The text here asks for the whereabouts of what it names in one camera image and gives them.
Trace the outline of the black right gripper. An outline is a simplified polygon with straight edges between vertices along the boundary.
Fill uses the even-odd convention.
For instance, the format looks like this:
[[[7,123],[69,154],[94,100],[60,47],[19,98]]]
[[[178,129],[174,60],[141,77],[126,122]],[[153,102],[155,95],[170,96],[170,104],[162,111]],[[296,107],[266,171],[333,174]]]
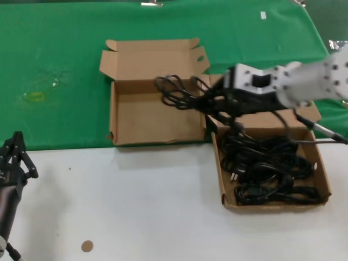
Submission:
[[[272,112],[283,109],[275,92],[254,94],[247,91],[229,91],[225,93],[224,81],[215,84],[202,83],[202,99],[195,101],[195,109],[207,115],[227,113],[232,117],[247,114]]]

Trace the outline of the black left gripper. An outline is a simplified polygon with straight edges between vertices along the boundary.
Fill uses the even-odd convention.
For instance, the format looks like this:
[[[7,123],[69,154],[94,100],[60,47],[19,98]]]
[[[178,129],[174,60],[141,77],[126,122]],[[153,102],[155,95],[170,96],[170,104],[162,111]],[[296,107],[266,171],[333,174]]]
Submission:
[[[20,167],[20,161],[27,167],[27,173]],[[23,133],[16,131],[1,147],[1,237],[10,235],[23,188],[27,184],[26,177],[38,178],[39,174],[26,152]]]

